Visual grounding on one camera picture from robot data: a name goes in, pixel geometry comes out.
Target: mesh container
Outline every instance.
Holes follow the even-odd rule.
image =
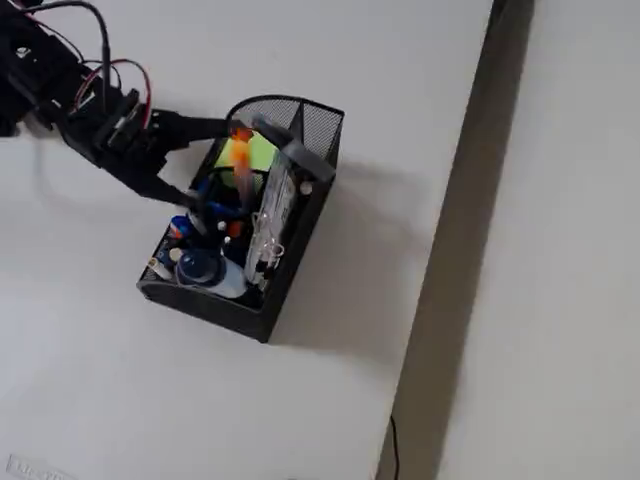
[[[310,100],[282,95],[254,97],[239,103],[227,115],[228,120],[240,120],[250,125],[256,114],[287,127],[307,149],[319,155],[333,167],[337,166],[344,112]],[[192,187],[211,171],[218,159],[224,140],[216,140],[196,174]],[[148,268],[144,270],[138,288],[156,303],[220,325],[240,334],[267,342],[286,299],[309,238],[320,216],[332,181],[318,182],[308,197],[300,197],[289,219],[286,253],[264,295],[250,292],[229,300],[196,287],[185,287],[164,281]],[[165,242],[162,237],[153,253]]]

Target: wire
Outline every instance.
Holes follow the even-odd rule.
[[[15,0],[7,0],[11,5],[13,5],[15,8],[17,8],[18,10],[21,10],[24,8],[24,5],[22,5],[22,2],[18,2]],[[71,40],[69,40],[66,36],[64,36],[62,33],[60,33],[58,30],[56,30],[53,27],[50,27],[49,25],[47,25],[44,22],[41,22],[40,20],[38,20],[37,18],[33,17],[32,15],[27,15],[27,17],[29,17],[34,23],[40,25],[40,27],[44,28],[45,30],[48,30],[50,33],[53,33],[54,35],[56,35],[58,38],[60,38],[63,42],[65,42],[67,44],[67,46],[73,50],[73,52],[76,54],[76,56],[78,57],[78,59],[81,62],[84,62],[84,55],[82,55],[82,52],[80,51],[80,49],[78,48],[78,46],[73,43]]]
[[[396,426],[396,420],[391,415],[391,431],[393,433],[393,455],[396,459],[396,471],[393,474],[393,480],[399,480],[400,478],[400,451],[398,449],[398,427]]]
[[[98,65],[102,65],[102,62],[100,60],[83,60],[82,62],[83,65],[87,65],[90,63],[97,63]],[[118,67],[116,67],[113,64],[113,62],[111,62],[111,70],[113,70],[114,73],[116,74],[116,79],[118,80],[118,85],[117,85],[118,90],[122,90],[122,76],[120,75],[120,71],[118,70]]]
[[[111,62],[111,65],[120,65],[123,63],[128,63],[130,65],[137,67],[138,70],[140,70],[142,72],[142,75],[144,76],[145,88],[147,90],[147,105],[146,105],[142,124],[143,124],[143,128],[146,130],[149,127],[149,123],[151,122],[151,103],[152,103],[151,78],[149,77],[149,74],[147,73],[145,68],[135,60],[130,60],[128,58],[118,58],[116,60],[113,60]],[[89,89],[93,81],[98,77],[101,70],[102,69],[100,67],[96,68],[93,72],[91,72],[91,74],[89,74],[89,76],[86,78],[84,83],[80,86],[78,93],[76,93],[76,99],[74,102],[75,110],[78,109],[80,102],[82,101],[82,98],[84,97],[85,93],[87,93],[87,90]]]
[[[63,34],[61,34],[58,30],[56,30],[53,27],[50,27],[49,25],[47,25],[44,22],[41,22],[40,20],[37,20],[33,17],[31,17],[31,20],[33,20],[33,22],[37,23],[38,25],[40,25],[40,27],[44,28],[45,30],[49,30],[49,32],[53,33],[54,35],[56,35],[57,37],[59,37],[62,41],[64,41],[67,46],[69,48],[71,48],[71,50],[73,50],[73,52],[76,54],[76,56],[78,57],[78,59],[81,62],[84,62],[84,55],[82,55],[82,52],[80,51],[80,49],[76,46],[76,44],[74,44],[71,40],[69,40],[67,37],[65,37]]]
[[[14,12],[5,13],[0,15],[0,19],[12,17],[16,14],[28,15],[31,13],[44,12],[46,10],[53,10],[56,8],[62,7],[80,7],[86,10],[89,10],[98,21],[98,25],[100,27],[100,34],[102,35],[102,76],[104,78],[103,92],[102,92],[102,102],[104,111],[107,111],[107,93],[109,91],[109,86],[111,85],[110,76],[111,76],[111,47],[109,46],[109,32],[107,31],[107,24],[104,21],[100,10],[98,10],[94,5],[89,2],[85,2],[82,0],[57,0],[51,3],[47,3],[45,5],[39,5],[37,7],[29,7],[29,8],[19,8]]]

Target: orange marker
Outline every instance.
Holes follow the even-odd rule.
[[[238,128],[231,136],[231,161],[233,162],[233,174],[236,187],[243,205],[248,205],[251,200],[252,178],[251,159],[249,155],[249,140],[253,132],[248,128]]]

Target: marker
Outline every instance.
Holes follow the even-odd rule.
[[[173,280],[173,274],[167,269],[167,267],[160,263],[160,260],[158,260],[157,258],[152,258],[151,260],[149,260],[147,266],[153,273],[158,275],[163,280]]]

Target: white surface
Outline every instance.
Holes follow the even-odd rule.
[[[136,291],[172,207],[56,139],[0,142],[0,461],[78,480],[370,478],[490,1],[96,4],[158,106],[307,96],[346,110],[342,163],[263,346]],[[85,12],[41,18],[98,56]],[[206,148],[169,177],[186,186]]]
[[[638,477],[638,18],[537,2],[440,480]]]

